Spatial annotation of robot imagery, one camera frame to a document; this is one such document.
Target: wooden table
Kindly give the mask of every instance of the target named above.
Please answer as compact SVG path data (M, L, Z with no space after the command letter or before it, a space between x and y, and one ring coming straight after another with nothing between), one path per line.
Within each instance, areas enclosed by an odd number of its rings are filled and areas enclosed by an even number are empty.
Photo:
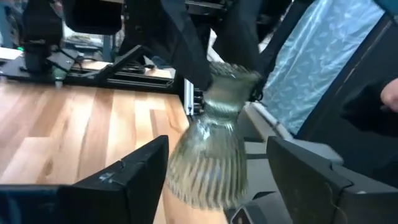
M2 184L73 184L161 134L169 136L172 152L188 127L177 95L21 83L0 84L0 123ZM185 205L165 187L154 223L226 220L223 212Z

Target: blue patterned fabric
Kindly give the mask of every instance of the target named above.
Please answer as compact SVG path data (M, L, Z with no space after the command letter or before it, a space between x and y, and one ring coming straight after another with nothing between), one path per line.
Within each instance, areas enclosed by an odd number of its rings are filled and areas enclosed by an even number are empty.
M383 15L373 0L317 0L280 51L263 105L297 134L332 81Z

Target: person's hand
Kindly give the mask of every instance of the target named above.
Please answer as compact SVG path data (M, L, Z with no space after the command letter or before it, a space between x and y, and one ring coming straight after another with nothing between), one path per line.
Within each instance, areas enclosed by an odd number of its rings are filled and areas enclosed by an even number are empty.
M388 83L380 94L381 101L392 111L398 113L398 78Z

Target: wooden tabletop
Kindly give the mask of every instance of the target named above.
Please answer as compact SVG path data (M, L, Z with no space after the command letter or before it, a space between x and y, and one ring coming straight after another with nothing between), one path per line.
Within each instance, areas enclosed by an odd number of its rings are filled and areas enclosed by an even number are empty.
M177 95L21 83L0 84L0 123L2 184L73 184L162 134L172 152L189 125ZM154 223L227 222L165 187Z

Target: glass vase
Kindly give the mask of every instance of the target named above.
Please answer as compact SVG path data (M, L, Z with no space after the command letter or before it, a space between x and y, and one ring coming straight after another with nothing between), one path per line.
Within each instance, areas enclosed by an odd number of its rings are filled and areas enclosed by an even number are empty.
M204 113L183 133L170 156L166 183L185 203L202 209L235 207L247 189L244 139L238 116L260 75L213 62Z

